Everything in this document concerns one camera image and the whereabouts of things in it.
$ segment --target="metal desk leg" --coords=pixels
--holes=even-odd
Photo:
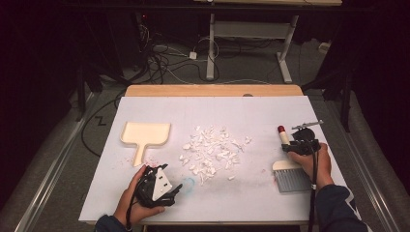
[[[208,50],[208,64],[206,69],[206,78],[208,80],[214,79],[214,38],[215,38],[215,14],[211,14],[211,20],[209,23],[209,50]]]
[[[290,43],[292,42],[292,37],[293,37],[293,33],[295,32],[296,23],[298,22],[298,18],[299,18],[298,15],[294,15],[292,17],[292,21],[289,25],[289,28],[287,30],[286,39],[284,41],[283,52],[277,53],[280,71],[282,73],[284,82],[287,84],[292,83],[292,78],[290,77],[289,70],[287,69],[285,58],[286,58],[287,50],[289,49]]]

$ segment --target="black curtain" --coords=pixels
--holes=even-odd
[[[61,33],[68,20],[54,1],[0,3],[0,208],[71,108],[76,64]]]

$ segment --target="white tabletop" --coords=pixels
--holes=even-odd
[[[297,224],[308,220],[310,192],[279,193],[272,164],[287,159],[280,148],[277,127],[290,136],[292,127],[318,121],[308,97],[124,97],[107,138],[102,157],[85,200],[80,221],[93,222],[112,215],[123,190],[139,166],[132,166],[135,152],[121,142],[126,122],[170,123],[168,141],[148,149],[145,163],[164,169],[171,184],[184,184],[176,203],[165,213],[142,221],[145,224],[261,223]],[[201,186],[200,177],[182,165],[183,145],[190,136],[213,127],[229,133],[229,139],[245,143],[238,151],[240,163],[224,168]],[[326,142],[320,126],[313,126],[319,141]],[[346,185],[332,159],[336,184]]]

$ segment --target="cable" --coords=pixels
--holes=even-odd
[[[84,147],[90,152],[90,153],[92,153],[94,156],[96,156],[96,157],[98,157],[98,158],[100,158],[101,157],[101,154],[98,154],[97,152],[95,152],[94,150],[92,150],[88,145],[87,145],[87,143],[85,142],[85,139],[84,139],[84,131],[85,131],[85,129],[87,128],[87,126],[88,126],[88,124],[90,123],[90,121],[92,120],[92,119],[94,119],[94,117],[101,111],[101,110],[103,110],[104,108],[106,108],[108,105],[110,105],[111,103],[115,103],[115,102],[117,102],[117,101],[119,101],[120,99],[118,99],[118,98],[116,98],[116,99],[114,99],[114,100],[111,100],[111,101],[109,101],[109,102],[107,102],[107,103],[105,103],[103,106],[101,106],[96,112],[94,112],[91,116],[90,116],[90,118],[88,118],[87,119],[87,121],[85,122],[85,124],[84,124],[84,127],[82,128],[82,130],[81,130],[81,142],[82,142],[82,144],[84,145]]]

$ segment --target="desk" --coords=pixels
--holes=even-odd
[[[217,3],[236,4],[267,4],[267,5],[295,5],[295,6],[340,6],[341,0],[215,0]],[[209,30],[209,50],[206,78],[214,79],[215,37],[241,37],[262,39],[284,39],[282,52],[277,53],[278,65],[285,83],[292,83],[289,69],[286,65],[286,54],[292,42],[296,23],[299,16],[293,15],[290,23],[267,23],[267,22],[245,22],[245,21],[216,21],[215,14],[211,14]]]
[[[201,97],[207,94],[212,97]],[[227,97],[252,94],[255,97]],[[149,217],[143,224],[304,224],[308,221],[309,191],[282,194],[271,167],[287,159],[280,148],[276,127],[290,128],[317,121],[308,97],[297,86],[259,85],[169,85],[131,86],[121,99],[79,220],[94,222],[102,214],[112,214],[122,190],[138,167],[132,167],[135,148],[120,141],[125,122],[170,122],[168,141],[145,153],[148,164],[168,163],[165,174],[173,185],[184,186],[176,204],[165,214]],[[199,185],[179,157],[182,146],[190,141],[195,126],[225,126],[230,138],[252,137],[234,170]],[[320,126],[313,126],[316,137],[326,142]],[[333,159],[333,177],[344,185]],[[227,177],[236,178],[228,181]]]

